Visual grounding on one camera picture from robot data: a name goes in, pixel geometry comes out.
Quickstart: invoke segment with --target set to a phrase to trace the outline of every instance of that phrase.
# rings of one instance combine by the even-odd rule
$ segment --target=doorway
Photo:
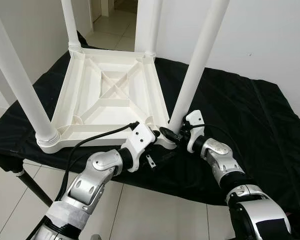
[[[91,13],[92,22],[94,23],[101,17],[101,0],[91,0]]]
[[[138,0],[91,0],[93,33],[90,46],[134,52]]]

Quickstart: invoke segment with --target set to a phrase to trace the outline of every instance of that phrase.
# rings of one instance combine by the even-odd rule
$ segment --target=black cable
[[[63,175],[63,179],[62,179],[62,184],[61,184],[61,187],[60,187],[60,190],[59,190],[59,193],[57,195],[57,201],[59,201],[61,199],[61,197],[63,196],[63,194],[66,192],[67,190],[67,184],[68,184],[68,177],[69,177],[69,170],[70,170],[70,165],[71,165],[71,158],[74,154],[74,152],[76,151],[76,149],[78,147],[80,147],[81,145],[89,142],[89,141],[92,141],[92,140],[95,140],[95,139],[99,139],[99,138],[102,138],[102,137],[105,137],[105,136],[108,136],[108,135],[111,135],[111,134],[115,134],[115,133],[118,133],[118,132],[121,132],[125,129],[128,129],[128,128],[134,128],[135,125],[134,123],[130,123],[126,126],[123,126],[121,128],[118,128],[116,130],[112,130],[112,131],[109,131],[109,132],[105,132],[105,133],[102,133],[102,134],[99,134],[99,135],[96,135],[96,136],[92,136],[92,137],[89,137],[85,140],[82,140],[81,142],[77,143],[70,151],[68,157],[67,157],[67,164],[66,164],[66,169],[65,169],[65,172],[64,172],[64,175]]]
[[[128,129],[128,128],[131,128],[131,129],[134,129],[136,128],[136,126],[138,125],[139,123],[138,122],[134,122],[134,123],[129,123],[128,125],[126,126],[123,126],[121,128],[118,128],[116,130],[112,130],[112,131],[109,131],[109,132],[105,132],[105,133],[102,133],[102,134],[99,134],[99,135],[96,135],[96,136],[92,136],[92,137],[89,137],[81,142],[79,142],[77,145],[75,145],[68,157],[67,157],[67,164],[66,164],[66,168],[65,168],[65,172],[64,172],[64,175],[63,175],[63,179],[62,179],[62,183],[61,183],[61,187],[60,187],[60,190],[55,198],[54,201],[59,201],[61,199],[61,197],[63,196],[63,194],[66,192],[66,189],[67,189],[67,185],[68,185],[68,177],[69,177],[69,171],[70,169],[74,166],[74,164],[80,160],[82,157],[88,155],[88,153],[82,155],[82,156],[79,156],[77,157],[72,163],[71,163],[71,158],[75,152],[75,150],[80,147],[81,145],[89,142],[89,141],[92,141],[92,140],[95,140],[95,139],[99,139],[99,138],[102,138],[102,137],[105,137],[105,136],[108,136],[108,135],[111,135],[111,134],[115,134],[115,133],[118,133],[118,132],[121,132],[125,129]],[[47,217],[44,215],[43,218],[40,220],[40,222],[35,226],[35,228],[32,230],[32,232],[29,234],[29,236],[26,238],[26,240],[31,240],[32,237],[36,234],[36,232],[39,230],[39,228],[45,223],[45,221],[47,220]]]
[[[216,126],[216,125],[213,125],[213,124],[198,124],[198,125],[189,125],[188,126],[190,129],[194,129],[194,128],[200,128],[200,127],[209,127],[209,128],[215,128],[215,129],[218,129],[220,132],[222,132],[224,135],[226,135],[231,141],[232,141],[232,144],[233,146],[235,147],[239,157],[240,157],[240,160],[243,161],[243,157],[242,157],[242,154],[240,152],[240,149],[236,143],[236,141],[232,138],[232,136],[226,132],[225,130],[223,130],[222,128]]]

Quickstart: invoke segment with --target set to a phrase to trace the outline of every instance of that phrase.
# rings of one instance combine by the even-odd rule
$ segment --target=white tape
[[[70,224],[84,229],[90,215],[64,201],[54,201],[45,214],[58,228]]]
[[[23,174],[25,174],[25,170],[24,170],[24,169],[22,169],[22,171],[20,171],[20,172],[15,173],[15,176],[16,176],[16,177],[20,177],[20,176],[22,176]]]

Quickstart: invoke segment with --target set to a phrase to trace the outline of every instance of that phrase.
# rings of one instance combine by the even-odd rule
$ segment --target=black cloth
[[[69,53],[64,54],[33,85],[50,119],[69,60]],[[156,58],[155,67],[171,116],[188,65]],[[285,211],[300,211],[300,119],[277,85],[206,68],[190,111],[196,109],[201,110],[205,123],[221,127],[235,139],[243,159],[227,136],[206,127],[207,135],[232,147],[239,164],[266,194]],[[72,171],[81,172],[88,155],[112,148],[80,147],[74,157],[85,156]],[[0,166],[5,171],[21,159],[64,169],[69,152],[70,148],[63,148],[54,154],[43,153],[17,101],[0,119]],[[210,166],[196,155],[160,146],[154,146],[150,155],[157,165],[155,171],[142,159],[137,172],[123,172],[114,180],[193,201],[225,204]]]

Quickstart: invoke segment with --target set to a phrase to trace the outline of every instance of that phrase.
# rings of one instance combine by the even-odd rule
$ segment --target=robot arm
[[[48,220],[34,240],[77,240],[88,218],[95,210],[107,182],[123,170],[139,168],[139,157],[155,142],[156,136],[144,124],[139,124],[119,150],[91,155],[85,169],[72,182],[61,201],[55,201],[45,214]]]
[[[185,127],[203,123],[199,110],[184,119]],[[229,146],[204,136],[203,126],[182,130],[180,135],[167,128],[160,131],[169,140],[186,144],[188,152],[199,154],[209,163],[215,180],[226,195],[237,240],[292,239],[284,211],[246,175]]]

